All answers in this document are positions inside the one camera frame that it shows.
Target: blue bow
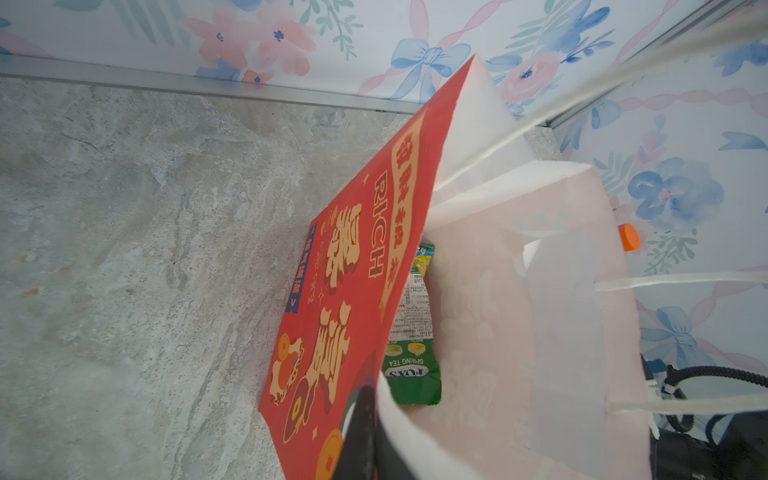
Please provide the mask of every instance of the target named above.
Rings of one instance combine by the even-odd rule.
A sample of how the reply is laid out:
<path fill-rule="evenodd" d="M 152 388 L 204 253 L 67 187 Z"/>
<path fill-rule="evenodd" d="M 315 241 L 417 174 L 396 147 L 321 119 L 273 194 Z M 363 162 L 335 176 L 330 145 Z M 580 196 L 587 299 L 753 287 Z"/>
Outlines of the blue bow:
<path fill-rule="evenodd" d="M 419 77 L 422 69 L 426 66 L 427 72 L 424 74 L 422 89 L 419 92 L 419 102 L 426 103 L 427 100 L 437 92 L 432 83 L 432 72 L 434 69 L 442 77 L 450 77 L 462 66 L 464 60 L 469 56 L 472 49 L 466 43 L 453 45 L 447 50 L 442 48 L 430 48 L 426 40 L 419 38 L 406 38 L 401 40 L 392 53 L 392 67 L 403 69 L 413 69 L 408 72 L 406 79 L 398 87 L 390 100 L 399 100 L 405 97 L 419 83 Z"/>
<path fill-rule="evenodd" d="M 647 361 L 664 359 L 673 348 L 677 347 L 677 368 L 685 369 L 689 366 L 715 365 L 712 357 L 707 355 L 696 344 L 690 331 L 693 329 L 683 309 L 679 306 L 665 306 L 656 310 L 656 318 L 666 329 L 640 329 L 640 337 L 643 340 L 660 342 L 674 337 L 674 344 L 658 345 L 643 353 Z"/>

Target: paper bag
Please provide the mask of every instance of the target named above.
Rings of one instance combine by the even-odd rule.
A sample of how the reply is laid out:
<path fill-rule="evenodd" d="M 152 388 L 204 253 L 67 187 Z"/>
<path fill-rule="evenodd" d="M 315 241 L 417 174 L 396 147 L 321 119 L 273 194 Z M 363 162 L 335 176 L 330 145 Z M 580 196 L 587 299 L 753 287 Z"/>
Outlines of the paper bag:
<path fill-rule="evenodd" d="M 444 184 L 514 122 L 474 57 L 311 223 L 260 404 L 288 480 L 333 477 L 363 387 L 394 405 L 379 371 L 422 236 L 442 401 L 377 407 L 414 478 L 650 478 L 647 414 L 606 410 L 645 391 L 631 291 L 594 291 L 627 275 L 597 175 L 521 138 Z"/>

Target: yellow banner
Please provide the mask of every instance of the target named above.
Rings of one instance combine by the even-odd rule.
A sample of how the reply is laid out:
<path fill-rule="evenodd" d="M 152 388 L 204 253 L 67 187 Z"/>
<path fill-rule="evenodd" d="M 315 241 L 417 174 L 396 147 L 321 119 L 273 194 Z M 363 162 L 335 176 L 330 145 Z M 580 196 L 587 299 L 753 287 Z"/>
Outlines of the yellow banner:
<path fill-rule="evenodd" d="M 410 265 L 402 265 L 402 258 L 406 254 L 411 237 L 413 191 L 419 171 L 419 132 L 423 121 L 424 114 L 416 118 L 392 146 L 392 186 L 395 192 L 392 200 L 395 207 L 392 208 L 392 222 L 389 224 L 389 262 L 386 267 L 384 292 L 379 304 L 379 321 L 384 320 L 384 312 L 395 286 L 397 273 L 403 267 L 411 270 Z"/>

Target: wall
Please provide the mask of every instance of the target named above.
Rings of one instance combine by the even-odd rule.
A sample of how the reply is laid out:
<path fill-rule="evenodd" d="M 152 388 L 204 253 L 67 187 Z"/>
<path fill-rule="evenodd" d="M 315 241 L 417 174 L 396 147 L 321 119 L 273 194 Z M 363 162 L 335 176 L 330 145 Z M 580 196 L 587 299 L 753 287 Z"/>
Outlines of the wall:
<path fill-rule="evenodd" d="M 282 478 L 319 210 L 405 115 L 0 79 L 0 478 Z"/>
<path fill-rule="evenodd" d="M 735 15 L 758 8 L 768 2 Z M 768 270 L 766 64 L 765 40 L 714 52 L 636 81 L 556 130 L 565 158 L 598 169 L 617 224 L 640 233 L 642 248 L 627 255 L 635 276 Z M 768 374 L 766 288 L 636 289 L 645 356 Z M 691 388 L 715 396 L 742 386 Z"/>
<path fill-rule="evenodd" d="M 525 114 L 707 0 L 27 0 L 0 52 L 424 103 L 472 54 Z"/>

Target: nutrition label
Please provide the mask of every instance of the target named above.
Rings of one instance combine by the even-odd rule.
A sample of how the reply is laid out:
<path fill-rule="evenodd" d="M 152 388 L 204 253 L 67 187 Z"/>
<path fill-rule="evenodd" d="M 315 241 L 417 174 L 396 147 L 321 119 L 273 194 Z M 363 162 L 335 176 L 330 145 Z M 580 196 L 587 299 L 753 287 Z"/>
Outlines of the nutrition label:
<path fill-rule="evenodd" d="M 406 291 L 403 292 L 397 307 L 397 316 L 389 340 L 399 342 L 431 338 L 432 316 L 429 312 L 427 287 L 420 273 L 411 272 Z"/>

